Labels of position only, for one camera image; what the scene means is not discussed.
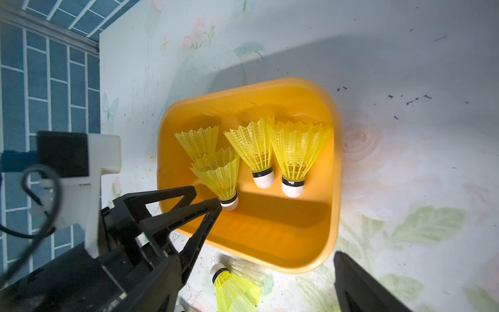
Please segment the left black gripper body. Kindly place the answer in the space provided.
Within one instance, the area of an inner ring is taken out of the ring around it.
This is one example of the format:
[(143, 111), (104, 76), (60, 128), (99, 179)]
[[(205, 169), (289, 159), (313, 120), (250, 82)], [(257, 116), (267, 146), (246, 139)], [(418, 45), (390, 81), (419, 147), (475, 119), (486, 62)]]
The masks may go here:
[(135, 222), (106, 208), (101, 257), (78, 245), (1, 290), (1, 310), (173, 311), (183, 264), (168, 236), (182, 221), (179, 211)]

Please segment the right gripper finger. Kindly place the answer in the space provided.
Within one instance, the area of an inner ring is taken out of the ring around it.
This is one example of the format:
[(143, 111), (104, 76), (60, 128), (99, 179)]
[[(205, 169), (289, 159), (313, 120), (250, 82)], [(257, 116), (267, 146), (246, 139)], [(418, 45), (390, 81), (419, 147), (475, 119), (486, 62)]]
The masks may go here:
[(344, 252), (335, 252), (335, 290), (341, 311), (404, 311), (410, 309)]

